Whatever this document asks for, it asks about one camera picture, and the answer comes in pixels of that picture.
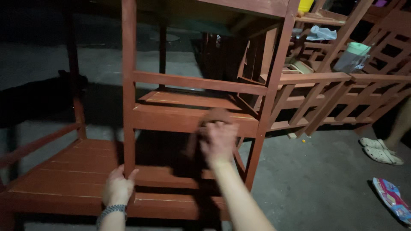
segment metal watch band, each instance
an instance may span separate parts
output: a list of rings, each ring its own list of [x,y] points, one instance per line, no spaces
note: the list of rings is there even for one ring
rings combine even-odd
[[[102,212],[102,214],[99,216],[97,219],[97,230],[100,228],[100,224],[103,221],[104,217],[107,216],[109,213],[115,212],[115,211],[120,211],[124,213],[125,219],[127,220],[127,213],[126,213],[126,206],[125,205],[113,205],[106,207],[106,209]]]

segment colorful package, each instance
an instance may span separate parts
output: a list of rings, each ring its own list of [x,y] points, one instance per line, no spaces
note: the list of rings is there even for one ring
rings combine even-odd
[[[401,199],[398,188],[382,178],[373,178],[372,184],[385,205],[407,225],[411,225],[411,211]]]

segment chair seat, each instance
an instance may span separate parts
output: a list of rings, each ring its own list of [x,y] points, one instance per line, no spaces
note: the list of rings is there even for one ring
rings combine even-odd
[[[99,215],[102,191],[109,173],[118,166],[117,146],[112,141],[85,139],[75,141],[24,176],[11,182],[0,194],[0,204],[13,212]],[[169,167],[137,166],[135,200],[128,206],[129,217],[198,219],[201,207],[191,194],[161,192],[161,183],[169,187],[198,188],[191,178],[177,177]],[[203,178],[212,179],[209,171]],[[139,190],[155,188],[157,193]],[[212,206],[228,219],[224,200],[209,196]]]
[[[240,125],[238,136],[255,138],[258,120],[251,109],[229,94],[214,94],[166,88],[152,91],[137,100],[132,112],[136,129],[194,132],[199,120],[212,108],[225,108]]]

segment yellow container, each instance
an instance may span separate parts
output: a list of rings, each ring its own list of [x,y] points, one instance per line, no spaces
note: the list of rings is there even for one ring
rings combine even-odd
[[[314,0],[300,0],[300,4],[298,5],[298,11],[302,11],[304,13],[308,12],[311,9],[311,5]]]

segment hand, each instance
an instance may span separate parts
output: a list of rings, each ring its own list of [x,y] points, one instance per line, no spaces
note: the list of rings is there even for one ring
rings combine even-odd
[[[127,205],[133,193],[134,179],[139,170],[133,170],[127,180],[124,178],[123,172],[124,165],[122,164],[110,173],[103,192],[104,205]]]
[[[234,141],[238,124],[224,122],[207,123],[200,128],[203,139],[200,140],[201,151],[211,167],[215,162],[229,162],[233,156]]]

